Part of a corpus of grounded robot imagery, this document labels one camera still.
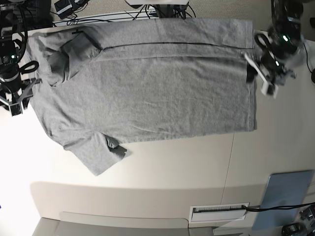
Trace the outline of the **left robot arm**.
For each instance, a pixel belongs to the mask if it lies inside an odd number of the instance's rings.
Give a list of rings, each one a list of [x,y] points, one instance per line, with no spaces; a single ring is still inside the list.
[[[268,89],[284,84],[290,73],[285,62],[294,56],[302,43],[301,17],[306,0],[272,0],[272,24],[267,34],[255,33],[256,46],[262,50],[260,56],[243,54],[250,68],[255,70]]]

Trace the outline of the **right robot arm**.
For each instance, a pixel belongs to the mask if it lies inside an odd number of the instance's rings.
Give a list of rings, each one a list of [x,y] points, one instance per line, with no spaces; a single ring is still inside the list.
[[[0,2],[0,95],[11,94],[12,101],[19,99],[31,79],[21,75],[34,73],[39,68],[35,60],[19,66],[28,43],[27,18],[24,13],[27,0],[2,0]]]

